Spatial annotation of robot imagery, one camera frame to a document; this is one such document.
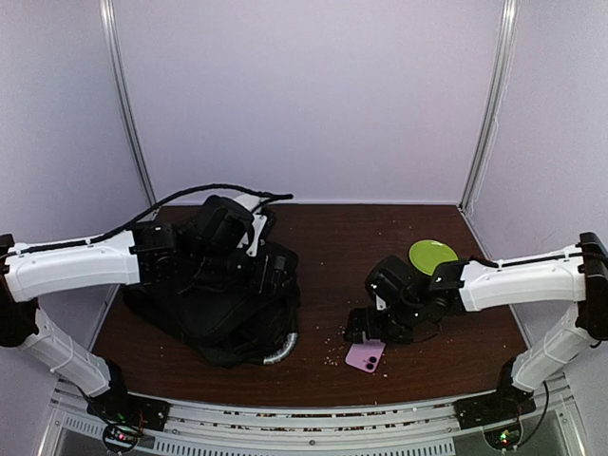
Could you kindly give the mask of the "pink smartphone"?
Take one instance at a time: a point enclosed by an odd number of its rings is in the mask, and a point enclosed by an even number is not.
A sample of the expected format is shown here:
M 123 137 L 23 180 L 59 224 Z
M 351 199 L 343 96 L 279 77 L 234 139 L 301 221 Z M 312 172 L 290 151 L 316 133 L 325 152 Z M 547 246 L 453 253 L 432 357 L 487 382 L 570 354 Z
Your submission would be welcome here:
M 345 364 L 365 373 L 375 373 L 385 347 L 386 344 L 377 339 L 353 343 L 345 356 Z

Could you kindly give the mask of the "black student backpack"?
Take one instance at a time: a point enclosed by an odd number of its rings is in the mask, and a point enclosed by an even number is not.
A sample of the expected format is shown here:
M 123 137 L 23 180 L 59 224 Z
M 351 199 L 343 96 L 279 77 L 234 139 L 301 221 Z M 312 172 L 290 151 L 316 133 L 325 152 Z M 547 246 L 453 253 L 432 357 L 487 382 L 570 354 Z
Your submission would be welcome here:
M 288 258 L 289 275 L 274 296 L 251 292 L 253 263 L 265 255 Z M 256 257 L 241 249 L 203 256 L 167 281 L 124 287 L 123 303 L 213 365 L 276 364 L 292 353 L 299 337 L 299 257 L 271 241 Z

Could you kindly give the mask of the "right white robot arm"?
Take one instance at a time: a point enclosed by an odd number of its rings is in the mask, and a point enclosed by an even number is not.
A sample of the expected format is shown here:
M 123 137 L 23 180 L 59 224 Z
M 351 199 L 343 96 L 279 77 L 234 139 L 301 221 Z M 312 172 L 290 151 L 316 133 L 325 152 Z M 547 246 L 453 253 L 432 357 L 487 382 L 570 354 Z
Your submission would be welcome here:
M 503 385 L 487 398 L 493 418 L 508 418 L 523 395 L 607 339 L 607 249 L 593 232 L 560 250 L 535 256 L 488 260 L 459 258 L 445 244 L 419 241 L 408 259 L 387 256 L 367 276 L 371 304 L 351 310 L 347 342 L 372 340 L 409 345 L 414 330 L 437 325 L 449 314 L 476 313 L 515 304 L 564 301 L 559 322 L 532 348 L 504 367 Z

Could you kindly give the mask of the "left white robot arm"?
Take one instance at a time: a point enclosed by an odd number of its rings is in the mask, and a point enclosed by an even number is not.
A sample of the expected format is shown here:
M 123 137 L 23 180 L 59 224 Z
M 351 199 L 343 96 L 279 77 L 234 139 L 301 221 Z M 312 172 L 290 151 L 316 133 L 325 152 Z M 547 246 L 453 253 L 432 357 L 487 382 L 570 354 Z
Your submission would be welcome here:
M 38 299 L 119 285 L 127 307 L 222 367 L 269 366 L 297 338 L 298 257 L 267 239 L 276 196 L 208 187 L 198 212 L 157 223 L 140 214 L 96 237 L 58 243 L 1 238 L 1 344 L 30 352 L 72 382 L 92 410 L 117 422 L 137 411 L 123 374 L 59 329 Z

